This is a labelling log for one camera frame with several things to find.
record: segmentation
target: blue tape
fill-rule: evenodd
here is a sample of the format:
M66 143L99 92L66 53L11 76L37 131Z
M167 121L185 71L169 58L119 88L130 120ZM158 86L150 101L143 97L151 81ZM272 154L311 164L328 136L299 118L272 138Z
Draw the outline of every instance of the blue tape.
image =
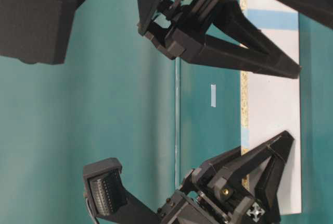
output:
M245 16L259 29L298 31L298 13L274 10L247 9Z
M244 128L243 126L241 127L241 134L240 134L240 138L241 138L241 146L244 148L249 148L250 143L249 143L249 129Z

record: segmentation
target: bolt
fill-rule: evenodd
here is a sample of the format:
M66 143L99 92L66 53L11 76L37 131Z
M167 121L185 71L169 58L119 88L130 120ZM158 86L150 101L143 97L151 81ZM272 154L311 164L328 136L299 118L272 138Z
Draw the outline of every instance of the bolt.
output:
M222 194L229 195L229 189L222 189Z

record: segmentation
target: teal backdrop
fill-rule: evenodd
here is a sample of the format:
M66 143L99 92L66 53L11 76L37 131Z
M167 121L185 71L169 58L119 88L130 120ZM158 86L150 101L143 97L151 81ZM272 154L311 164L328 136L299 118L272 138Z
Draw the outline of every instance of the teal backdrop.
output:
M0 58L0 223L91 223L82 167L107 157L155 210L190 168L240 144L239 72L169 61L137 21L136 0L88 0L65 65ZM300 16L303 213L284 224L333 222L331 39Z
M0 58L0 223L91 223L82 169L108 157L152 209L173 192L175 64L137 22L136 0L88 0L64 65Z

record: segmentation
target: white board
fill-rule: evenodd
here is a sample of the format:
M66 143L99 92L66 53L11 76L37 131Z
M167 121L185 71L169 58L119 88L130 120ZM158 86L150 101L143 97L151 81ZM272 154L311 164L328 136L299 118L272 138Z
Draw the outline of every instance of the white board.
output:
M299 63L298 12L276 0L240 0L247 18ZM282 215L302 212L301 118L298 80L241 73L241 144L253 149L284 130L295 138L278 191ZM250 189L260 172L249 176Z

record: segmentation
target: white label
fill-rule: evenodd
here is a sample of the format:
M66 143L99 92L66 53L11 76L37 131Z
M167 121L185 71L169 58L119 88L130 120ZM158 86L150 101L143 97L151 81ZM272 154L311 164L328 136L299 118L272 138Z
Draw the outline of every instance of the white label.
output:
M211 106L213 108L216 108L216 85L212 84L210 85L211 88Z

